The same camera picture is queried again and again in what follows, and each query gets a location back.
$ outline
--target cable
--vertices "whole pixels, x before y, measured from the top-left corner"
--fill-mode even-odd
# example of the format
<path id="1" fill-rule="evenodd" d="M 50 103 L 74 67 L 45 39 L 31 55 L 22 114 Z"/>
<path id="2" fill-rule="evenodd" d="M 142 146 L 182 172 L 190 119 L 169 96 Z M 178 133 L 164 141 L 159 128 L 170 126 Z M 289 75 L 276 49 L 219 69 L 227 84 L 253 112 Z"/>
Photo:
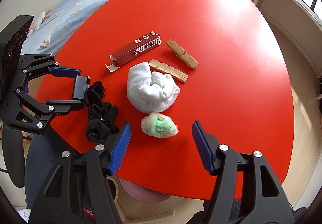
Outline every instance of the cable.
<path id="1" fill-rule="evenodd" d="M 4 173 L 8 173 L 8 171 L 7 171 L 7 170 L 5 170 L 5 169 L 1 169 L 1 168 L 0 168 L 0 171 L 1 171 L 1 172 L 4 172 Z"/>
<path id="2" fill-rule="evenodd" d="M 22 137 L 23 139 L 25 139 L 25 140 L 32 140 L 32 138 L 29 138 L 29 137 Z"/>

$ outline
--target blue gripper pad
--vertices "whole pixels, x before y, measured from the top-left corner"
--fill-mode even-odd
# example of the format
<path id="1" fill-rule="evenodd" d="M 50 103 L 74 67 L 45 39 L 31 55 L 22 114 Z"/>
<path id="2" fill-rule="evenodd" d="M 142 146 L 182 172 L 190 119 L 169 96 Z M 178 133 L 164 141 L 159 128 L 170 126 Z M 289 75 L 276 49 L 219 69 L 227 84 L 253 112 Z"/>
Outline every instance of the blue gripper pad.
<path id="1" fill-rule="evenodd" d="M 194 122 L 192 124 L 192 137 L 194 138 L 194 143 L 197 146 L 204 169 L 212 175 L 215 172 L 214 155 L 209 148 L 204 134 L 203 129 L 200 128 L 197 122 Z"/>
<path id="2" fill-rule="evenodd" d="M 82 73 L 78 69 L 72 69 L 68 67 L 54 67 L 48 70 L 48 73 L 54 77 L 64 77 L 64 78 L 76 78 L 76 76 L 81 76 Z"/>
<path id="3" fill-rule="evenodd" d="M 131 124 L 128 122 L 119 132 L 120 136 L 118 141 L 111 153 L 111 163 L 109 166 L 109 171 L 111 174 L 114 174 L 121 167 L 126 149 L 130 142 L 132 136 Z"/>

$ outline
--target bed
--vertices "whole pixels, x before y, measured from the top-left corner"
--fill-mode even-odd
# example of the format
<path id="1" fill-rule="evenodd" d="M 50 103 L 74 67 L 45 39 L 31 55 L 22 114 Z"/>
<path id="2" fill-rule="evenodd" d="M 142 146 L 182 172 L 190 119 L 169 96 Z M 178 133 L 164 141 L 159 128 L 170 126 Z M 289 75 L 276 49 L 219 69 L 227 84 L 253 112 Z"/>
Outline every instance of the bed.
<path id="1" fill-rule="evenodd" d="M 62 1 L 48 13 L 49 17 L 44 19 L 39 28 L 28 36 L 21 54 L 57 54 L 76 29 L 107 1 Z"/>

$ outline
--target person's leg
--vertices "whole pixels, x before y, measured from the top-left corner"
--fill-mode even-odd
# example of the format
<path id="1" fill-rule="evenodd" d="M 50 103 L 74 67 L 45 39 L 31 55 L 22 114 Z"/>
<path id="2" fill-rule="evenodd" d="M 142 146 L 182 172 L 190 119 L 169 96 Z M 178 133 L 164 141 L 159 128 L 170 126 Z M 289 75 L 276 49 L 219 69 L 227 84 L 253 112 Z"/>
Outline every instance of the person's leg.
<path id="1" fill-rule="evenodd" d="M 27 209 L 32 209 L 38 191 L 63 151 L 73 148 L 52 128 L 48 127 L 46 135 L 34 135 L 26 160 L 25 193 Z"/>

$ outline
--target white towel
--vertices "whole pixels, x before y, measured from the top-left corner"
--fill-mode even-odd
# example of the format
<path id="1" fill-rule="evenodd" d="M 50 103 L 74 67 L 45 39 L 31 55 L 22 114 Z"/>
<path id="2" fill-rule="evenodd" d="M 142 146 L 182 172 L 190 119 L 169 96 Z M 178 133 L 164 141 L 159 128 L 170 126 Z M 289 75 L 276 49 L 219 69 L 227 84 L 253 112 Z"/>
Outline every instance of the white towel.
<path id="1" fill-rule="evenodd" d="M 169 74 L 150 71 L 149 63 L 139 63 L 128 71 L 128 100 L 144 113 L 162 112 L 176 100 L 180 88 Z"/>

